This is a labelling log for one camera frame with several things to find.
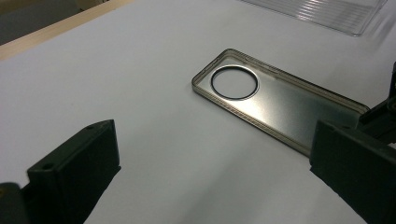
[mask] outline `black ring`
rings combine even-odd
[[[219,92],[216,90],[216,88],[215,88],[214,80],[215,80],[215,78],[219,75],[219,72],[222,72],[222,71],[224,71],[224,70],[239,70],[239,71],[242,71],[242,72],[247,73],[248,75],[250,75],[251,77],[253,77],[254,83],[255,83],[256,87],[254,88],[254,90],[253,90],[251,93],[249,93],[247,96],[243,96],[243,97],[229,97],[229,96],[225,96],[225,95],[219,93]],[[259,80],[258,80],[258,78],[256,77],[256,75],[255,75],[252,71],[250,71],[249,69],[247,69],[247,68],[245,68],[245,67],[243,67],[243,66],[240,66],[240,65],[225,65],[225,66],[222,66],[222,67],[218,68],[218,69],[213,73],[212,78],[211,78],[211,80],[210,80],[210,85],[212,86],[212,90],[213,90],[217,95],[219,95],[219,96],[221,96],[221,97],[223,97],[223,98],[226,98],[226,99],[229,99],[229,100],[245,100],[245,99],[247,99],[247,98],[253,96],[253,95],[257,92],[257,90],[259,89]]]

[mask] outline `black mechanical part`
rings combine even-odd
[[[114,120],[90,125],[33,165],[23,189],[0,185],[0,223],[81,224],[119,170]]]
[[[319,121],[311,171],[370,224],[396,223],[396,150],[356,129]]]
[[[393,65],[389,97],[360,117],[358,129],[385,144],[396,143],[396,63]]]

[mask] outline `white tabletop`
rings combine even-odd
[[[233,48],[372,107],[389,91],[395,9],[351,37],[236,0],[136,0],[0,62],[0,182],[26,185],[35,162],[114,119],[122,169],[86,223],[364,223],[308,158],[191,79]]]

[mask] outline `clear plastic container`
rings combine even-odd
[[[243,0],[256,6],[280,12],[359,36],[387,0]]]

